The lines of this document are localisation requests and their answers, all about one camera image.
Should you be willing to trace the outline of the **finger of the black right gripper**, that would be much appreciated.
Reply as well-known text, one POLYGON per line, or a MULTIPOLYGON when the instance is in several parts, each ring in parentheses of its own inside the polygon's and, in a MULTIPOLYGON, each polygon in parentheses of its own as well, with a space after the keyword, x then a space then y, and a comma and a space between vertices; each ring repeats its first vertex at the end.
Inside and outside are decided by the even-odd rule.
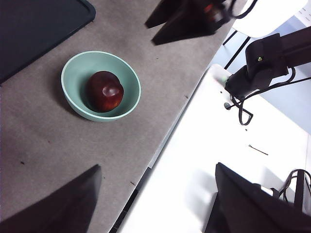
POLYGON ((173 27, 183 18, 185 0, 161 0, 145 22, 147 28, 163 24, 163 28, 173 27))
POLYGON ((226 24, 226 7, 222 0, 186 0, 183 15, 177 25, 161 27, 152 39, 153 44, 213 35, 226 24))

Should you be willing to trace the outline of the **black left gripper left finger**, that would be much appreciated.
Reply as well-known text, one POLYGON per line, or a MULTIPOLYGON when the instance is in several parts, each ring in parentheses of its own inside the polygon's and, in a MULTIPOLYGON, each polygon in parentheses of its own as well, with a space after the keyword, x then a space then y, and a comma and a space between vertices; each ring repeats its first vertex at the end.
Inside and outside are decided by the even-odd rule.
POLYGON ((102 182, 94 165, 49 196, 0 223, 2 233, 86 233, 102 182))

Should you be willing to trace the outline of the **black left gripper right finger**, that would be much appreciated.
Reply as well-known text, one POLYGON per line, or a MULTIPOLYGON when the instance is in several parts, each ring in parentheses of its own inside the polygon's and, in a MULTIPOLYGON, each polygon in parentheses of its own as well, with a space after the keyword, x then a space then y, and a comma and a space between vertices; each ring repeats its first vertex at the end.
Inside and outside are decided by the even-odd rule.
POLYGON ((309 233, 311 175, 293 170, 283 188, 264 189, 222 163, 215 169, 217 193, 207 233, 309 233))

